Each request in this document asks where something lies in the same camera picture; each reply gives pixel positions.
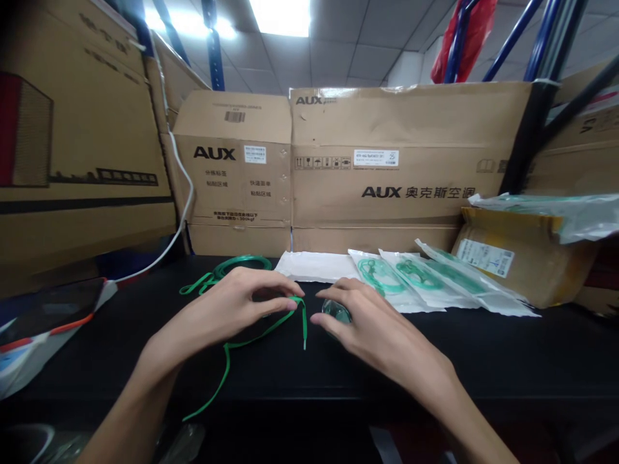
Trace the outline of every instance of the green tubing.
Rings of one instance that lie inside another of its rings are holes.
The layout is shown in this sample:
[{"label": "green tubing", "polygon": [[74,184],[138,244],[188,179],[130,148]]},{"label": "green tubing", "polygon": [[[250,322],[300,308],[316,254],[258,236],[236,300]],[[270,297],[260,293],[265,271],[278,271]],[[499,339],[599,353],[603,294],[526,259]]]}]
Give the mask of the green tubing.
[{"label": "green tubing", "polygon": [[443,288],[443,283],[440,279],[424,270],[421,266],[416,265],[412,260],[402,260],[395,267],[415,287],[425,290],[440,290]]},{"label": "green tubing", "polygon": [[181,295],[188,295],[193,292],[199,285],[202,285],[198,291],[198,295],[202,295],[211,285],[215,285],[228,274],[228,268],[235,264],[243,265],[247,261],[258,261],[263,265],[263,269],[270,271],[273,269],[271,262],[264,256],[243,255],[231,258],[219,264],[211,273],[204,274],[195,284],[186,285],[179,290]]},{"label": "green tubing", "polygon": [[271,262],[264,256],[243,255],[243,256],[237,256],[236,258],[231,258],[228,261],[224,261],[223,263],[219,264],[213,270],[213,274],[215,275],[216,278],[221,280],[226,276],[226,274],[228,274],[228,268],[230,266],[234,266],[235,264],[241,264],[242,266],[244,266],[244,263],[246,263],[247,261],[261,262],[263,265],[263,269],[266,271],[270,271],[271,269],[273,269]]},{"label": "green tubing", "polygon": [[434,269],[436,272],[441,274],[444,277],[447,277],[452,282],[458,284],[460,287],[463,287],[468,292],[473,295],[477,295],[479,293],[483,293],[486,291],[481,285],[475,282],[472,278],[466,276],[461,273],[457,269],[454,269],[451,266],[447,266],[446,264],[437,262],[437,261],[428,261],[428,266]]},{"label": "green tubing", "polygon": [[398,276],[393,270],[385,264],[384,261],[375,259],[362,259],[359,260],[357,268],[361,273],[361,277],[376,289],[378,293],[385,296],[387,293],[401,293],[406,290],[406,287],[402,284],[391,285],[385,284],[377,277],[390,277],[394,281],[399,282]]},{"label": "green tubing", "polygon": [[[234,264],[242,265],[243,263],[247,261],[262,262],[262,264],[264,265],[264,269],[267,271],[270,271],[273,268],[271,266],[271,262],[268,259],[264,258],[263,256],[253,256],[253,255],[238,256],[237,258],[232,258],[232,259],[229,259],[228,261],[223,262],[222,264],[219,264],[213,270],[212,273],[206,273],[205,275],[200,277],[200,279],[196,283],[192,285],[184,286],[183,288],[181,288],[179,293],[181,295],[188,295],[201,285],[202,287],[198,291],[198,294],[201,295],[207,290],[209,286],[215,285],[217,282],[223,279],[228,273],[228,268],[230,266]],[[291,296],[290,299],[297,303],[297,309],[299,308],[299,306],[301,306],[302,322],[303,322],[303,349],[305,350],[308,344],[308,315],[307,315],[307,309],[305,306],[305,301],[303,300],[303,298],[300,298],[298,296]],[[244,347],[246,345],[249,345],[250,343],[260,340],[262,337],[269,335],[276,328],[282,325],[285,321],[290,319],[290,317],[292,317],[294,313],[295,311],[290,311],[284,317],[278,319],[271,327],[266,329],[262,334],[258,335],[256,338],[252,338],[251,340],[248,340],[247,342],[241,342],[241,343],[228,342],[224,344],[224,353],[226,355],[226,370],[224,371],[224,375],[222,376],[221,381],[219,382],[219,386],[217,387],[217,390],[215,390],[215,393],[213,393],[213,396],[211,396],[211,398],[200,409],[189,414],[188,416],[183,418],[182,421],[185,422],[193,417],[196,417],[198,414],[200,414],[202,411],[208,408],[211,405],[211,403],[215,400],[219,391],[224,386],[224,383],[226,383],[226,379],[228,378],[228,374],[230,373],[230,350],[231,349]]]}]

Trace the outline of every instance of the cardboard box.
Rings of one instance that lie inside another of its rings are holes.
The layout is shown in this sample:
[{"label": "cardboard box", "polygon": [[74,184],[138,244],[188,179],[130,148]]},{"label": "cardboard box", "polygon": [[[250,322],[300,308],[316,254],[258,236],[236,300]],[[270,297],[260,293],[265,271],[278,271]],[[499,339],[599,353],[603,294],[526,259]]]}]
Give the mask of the cardboard box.
[{"label": "cardboard box", "polygon": [[[194,91],[182,105],[174,135],[195,186],[188,219],[194,251],[276,257],[289,251],[288,100]],[[178,182],[179,175],[172,175],[172,182]]]},{"label": "cardboard box", "polygon": [[[565,78],[551,116],[607,63]],[[534,159],[527,195],[596,195],[619,191],[619,78],[599,93]]]},{"label": "cardboard box", "polygon": [[34,293],[44,288],[71,284],[98,276],[99,269],[94,258],[29,276],[3,275],[0,280],[0,298]]},{"label": "cardboard box", "polygon": [[459,227],[359,227],[359,228],[299,228],[292,229],[294,251],[347,254],[348,249],[367,253],[385,251],[409,251],[420,253],[415,243],[423,243],[440,249],[451,250],[458,236]]},{"label": "cardboard box", "polygon": [[560,245],[563,218],[462,208],[466,224],[452,255],[479,268],[538,308],[574,299],[599,243]]},{"label": "cardboard box", "polygon": [[317,230],[302,243],[318,244],[318,229],[457,226],[468,197],[497,194],[530,91],[523,82],[292,90],[293,227]]},{"label": "cardboard box", "polygon": [[210,87],[159,34],[152,32],[152,39],[158,60],[144,57],[144,65],[151,86],[157,127],[160,133],[168,133],[168,123],[173,129],[181,105],[189,94],[194,90],[210,90]]},{"label": "cardboard box", "polygon": [[619,237],[602,242],[598,257],[575,302],[600,316],[619,316]]},{"label": "cardboard box", "polygon": [[40,0],[0,51],[0,271],[15,276],[175,231],[135,31],[104,2]]}]

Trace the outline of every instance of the black tabletop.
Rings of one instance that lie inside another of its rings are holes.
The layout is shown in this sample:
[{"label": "black tabletop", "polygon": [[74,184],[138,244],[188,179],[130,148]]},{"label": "black tabletop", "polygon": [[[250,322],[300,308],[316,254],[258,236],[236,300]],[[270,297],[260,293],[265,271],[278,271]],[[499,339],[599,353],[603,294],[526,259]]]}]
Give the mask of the black tabletop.
[{"label": "black tabletop", "polygon": [[[34,381],[6,400],[24,410],[59,405],[101,406],[118,397],[149,337],[197,296],[179,289],[225,258],[192,256],[121,289],[45,366]],[[326,284],[301,284],[309,315]],[[541,318],[500,316],[485,310],[407,314],[454,363],[473,399],[484,409],[527,416],[617,417],[619,336],[616,327],[577,307],[557,307]],[[189,360],[171,404],[179,414],[201,406],[219,383],[221,346]],[[381,417],[410,414],[415,402],[349,355],[320,327],[309,325],[303,350],[301,313],[258,342],[231,352],[231,370],[209,411],[219,417],[276,410],[354,408]]]}]

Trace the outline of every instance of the person's right hand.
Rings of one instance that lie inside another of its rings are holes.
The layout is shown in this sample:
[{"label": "person's right hand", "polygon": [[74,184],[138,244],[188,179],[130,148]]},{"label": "person's right hand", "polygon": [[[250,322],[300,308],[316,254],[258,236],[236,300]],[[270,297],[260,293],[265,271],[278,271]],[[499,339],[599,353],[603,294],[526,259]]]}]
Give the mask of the person's right hand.
[{"label": "person's right hand", "polygon": [[321,325],[344,348],[408,390],[432,414],[458,395],[461,384],[449,359],[372,287],[342,278],[316,294],[348,309],[350,324],[317,313]]}]

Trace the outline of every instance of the plastic packaging bag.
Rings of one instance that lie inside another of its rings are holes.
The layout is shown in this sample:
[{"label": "plastic packaging bag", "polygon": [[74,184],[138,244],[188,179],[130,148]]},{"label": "plastic packaging bag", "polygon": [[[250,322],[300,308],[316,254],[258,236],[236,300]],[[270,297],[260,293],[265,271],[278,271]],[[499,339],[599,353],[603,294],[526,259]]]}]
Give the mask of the plastic packaging bag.
[{"label": "plastic packaging bag", "polygon": [[423,259],[413,253],[392,253],[379,249],[380,256],[417,292],[430,307],[477,308],[480,304],[444,282],[444,277],[433,269],[436,261]]},{"label": "plastic packaging bag", "polygon": [[542,197],[509,195],[482,199],[479,194],[469,198],[471,205],[494,211],[539,214],[564,218],[559,243],[579,240],[595,242],[619,230],[619,194],[586,197]]},{"label": "plastic packaging bag", "polygon": [[445,278],[445,283],[460,292],[469,293],[488,311],[504,316],[539,317],[529,309],[527,299],[522,295],[505,288],[473,266],[443,250],[426,245],[419,239],[415,242],[437,262],[433,269]]},{"label": "plastic packaging bag", "polygon": [[400,313],[431,313],[445,311],[428,306],[378,255],[363,251],[348,250],[355,262],[361,280],[373,287]]},{"label": "plastic packaging bag", "polygon": [[349,255],[285,251],[275,270],[297,282],[334,284],[342,277],[359,278],[357,267]]},{"label": "plastic packaging bag", "polygon": [[[438,53],[437,60],[432,66],[431,78],[435,84],[445,82],[445,73],[447,72],[447,61],[449,59],[449,51],[453,43],[453,37],[456,34],[458,25],[458,11],[462,6],[462,0],[458,0],[457,6],[453,12],[453,16],[447,26],[443,38],[443,45]],[[456,82],[466,82],[469,74],[473,70],[479,53],[482,51],[486,39],[492,32],[492,27],[495,23],[496,0],[480,0],[480,2],[471,11],[469,18],[469,26],[466,31],[466,39],[462,49],[462,59],[460,60],[460,69],[457,70]]]}]

